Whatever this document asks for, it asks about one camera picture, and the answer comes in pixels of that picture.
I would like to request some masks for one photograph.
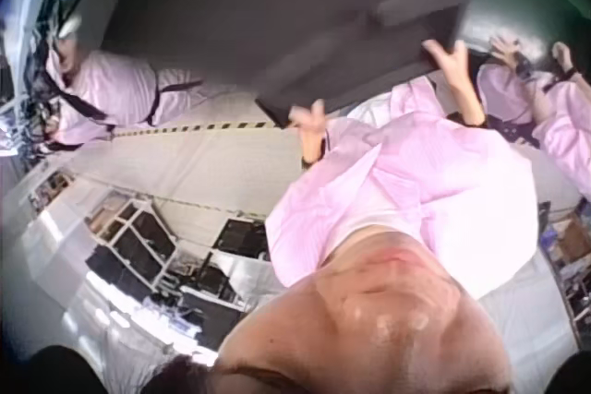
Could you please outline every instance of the wristband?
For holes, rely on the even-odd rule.
[[[571,78],[573,78],[573,76],[575,74],[578,74],[578,71],[576,70],[576,68],[573,66],[571,69],[569,69],[566,73],[564,73],[564,80],[570,80]]]
[[[529,80],[534,73],[534,66],[532,63],[520,52],[514,53],[513,57],[515,57],[515,60],[517,61],[517,66],[515,67],[515,74],[517,77],[523,81]]]

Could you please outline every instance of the yellow and black tape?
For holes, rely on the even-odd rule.
[[[219,124],[181,125],[167,128],[141,129],[125,133],[115,133],[115,137],[150,136],[156,134],[194,133],[220,131],[225,129],[272,129],[278,128],[273,122],[221,122]]]
[[[233,216],[233,217],[237,217],[236,215],[239,214],[240,217],[246,217],[246,218],[250,218],[250,219],[256,219],[256,220],[259,220],[259,221],[264,221],[268,217],[266,214],[257,214],[255,212],[244,212],[244,211],[242,211],[240,209],[224,209],[224,208],[213,207],[211,205],[201,205],[200,203],[186,202],[186,201],[183,201],[183,200],[177,200],[175,198],[156,196],[154,194],[144,193],[144,192],[138,191],[137,189],[128,188],[126,186],[113,185],[113,184],[110,184],[108,182],[105,182],[104,180],[97,179],[97,178],[91,177],[91,176],[87,176],[85,174],[78,174],[78,173],[70,173],[70,174],[73,175],[73,176],[84,177],[85,179],[90,180],[92,182],[95,182],[97,184],[108,185],[108,186],[112,187],[115,190],[121,191],[121,192],[126,193],[126,194],[130,194],[131,196],[148,197],[148,198],[152,198],[152,199],[158,199],[158,200],[161,200],[163,202],[170,202],[170,203],[176,203],[178,205],[184,205],[186,207],[206,209],[206,210],[209,210],[209,211],[223,212],[223,213],[226,213],[226,214],[228,214],[230,216]]]

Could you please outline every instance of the hand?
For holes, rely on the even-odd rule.
[[[326,131],[324,101],[315,101],[310,110],[294,106],[289,113],[289,119],[292,121],[290,126],[296,127],[299,131],[304,160],[307,163],[318,161],[322,155],[322,140]]]
[[[464,41],[456,41],[451,54],[448,54],[439,42],[433,40],[424,41],[423,48],[433,56],[452,88],[471,88],[468,49]]]
[[[562,42],[554,43],[552,46],[552,56],[560,64],[562,71],[565,73],[573,69],[573,58],[571,57],[571,49]]]
[[[519,60],[516,55],[521,52],[519,41],[509,42],[502,36],[495,36],[490,39],[492,45],[492,55],[501,60],[512,71],[517,69]]]

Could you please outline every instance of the pink uniform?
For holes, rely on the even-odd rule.
[[[552,75],[536,73],[539,83]],[[478,73],[480,95],[487,113],[503,121],[533,119],[521,81],[505,66],[485,65]],[[561,82],[547,93],[553,115],[534,130],[534,137],[579,191],[591,199],[591,98],[571,81]]]
[[[536,250],[530,162],[496,132],[446,120],[426,78],[394,88],[390,103],[392,120],[381,128],[347,118],[330,123],[330,150],[267,219],[276,274],[291,286],[313,273],[371,181],[395,209],[388,226],[418,237],[482,297]]]
[[[61,79],[58,67],[57,53],[51,51],[46,68],[57,86],[106,113],[107,118],[101,124],[122,127],[141,125],[148,117],[156,97],[157,76],[160,90],[192,80],[185,70],[165,69],[156,75],[146,62],[102,51],[94,51],[84,59],[69,87]],[[160,125],[175,119],[204,100],[195,89],[162,93],[152,122]],[[106,135],[104,125],[90,121],[64,101],[61,114],[54,136],[61,143],[81,144]]]

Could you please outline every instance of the hair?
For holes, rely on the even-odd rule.
[[[215,376],[244,376],[259,383],[259,394],[310,394],[293,380],[273,371],[240,367],[219,371],[203,364],[195,364],[186,355],[179,355],[168,364],[157,368],[139,394],[215,394]]]

